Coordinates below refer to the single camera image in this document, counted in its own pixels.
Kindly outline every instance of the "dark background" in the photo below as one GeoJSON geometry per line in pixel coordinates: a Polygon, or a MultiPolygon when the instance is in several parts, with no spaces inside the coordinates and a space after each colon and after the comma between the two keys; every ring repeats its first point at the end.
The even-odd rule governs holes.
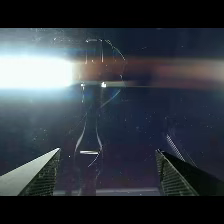
{"type": "MultiPolygon", "coordinates": [[[[42,53],[74,57],[71,49],[81,48],[88,37],[110,39],[127,58],[221,60],[224,56],[224,29],[218,28],[0,29],[0,50],[41,49],[42,53]]],[[[81,131],[81,124],[77,126],[82,117],[80,103],[79,85],[42,92],[1,90],[0,175],[61,147],[57,189],[76,189],[73,153],[81,131]]],[[[154,152],[162,148],[173,153],[165,139],[169,132],[199,168],[224,180],[223,113],[224,92],[220,89],[123,88],[100,112],[99,135],[105,156],[97,187],[157,187],[154,152]]]]}

